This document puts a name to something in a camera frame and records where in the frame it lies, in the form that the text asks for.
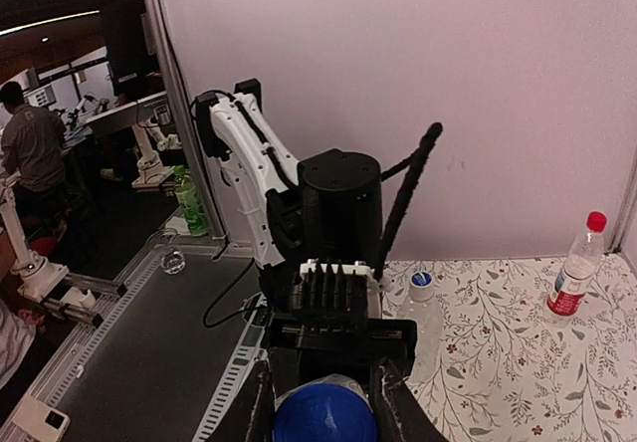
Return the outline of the Pepsi bottle blue label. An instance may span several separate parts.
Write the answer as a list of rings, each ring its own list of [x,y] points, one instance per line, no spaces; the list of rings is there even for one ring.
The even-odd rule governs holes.
[[[368,398],[365,390],[363,389],[362,385],[359,382],[357,382],[351,377],[348,377],[342,374],[337,374],[337,373],[330,374],[328,376],[320,378],[318,380],[318,383],[341,386],[352,391],[353,393],[357,394],[361,398],[364,398],[364,399]]]

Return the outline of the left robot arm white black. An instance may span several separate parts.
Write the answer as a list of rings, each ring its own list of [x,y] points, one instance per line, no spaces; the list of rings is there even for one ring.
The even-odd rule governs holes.
[[[416,326],[383,315],[396,229],[383,224],[378,161],[338,148],[295,158],[266,122],[254,79],[207,91],[190,111],[203,153],[219,164],[250,227],[272,311],[263,345],[275,385],[332,373],[367,385],[381,359],[408,376]]]

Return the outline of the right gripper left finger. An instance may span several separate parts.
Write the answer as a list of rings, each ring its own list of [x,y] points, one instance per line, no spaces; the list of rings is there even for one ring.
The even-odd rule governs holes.
[[[272,441],[275,416],[275,396],[270,365],[266,360],[257,361],[243,389],[247,403],[247,421],[243,441]]]

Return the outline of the blue Pepsi bottle cap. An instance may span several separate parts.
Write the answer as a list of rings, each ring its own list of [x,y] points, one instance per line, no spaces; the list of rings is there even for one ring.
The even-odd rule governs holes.
[[[276,409],[272,440],[374,442],[378,429],[366,398],[343,385],[306,385]]]

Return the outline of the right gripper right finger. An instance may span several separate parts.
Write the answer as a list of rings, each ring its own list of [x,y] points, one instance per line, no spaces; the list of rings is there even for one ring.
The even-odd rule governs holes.
[[[371,366],[369,402],[377,425],[377,440],[447,442],[427,417],[394,363],[382,358]]]

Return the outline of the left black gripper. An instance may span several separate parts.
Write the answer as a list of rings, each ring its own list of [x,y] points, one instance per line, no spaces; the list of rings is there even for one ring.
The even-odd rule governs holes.
[[[410,320],[370,319],[360,328],[312,328],[291,315],[275,313],[266,327],[263,347],[276,387],[298,387],[332,374],[367,387],[372,367],[384,358],[399,375],[408,376],[416,342],[417,325]]]

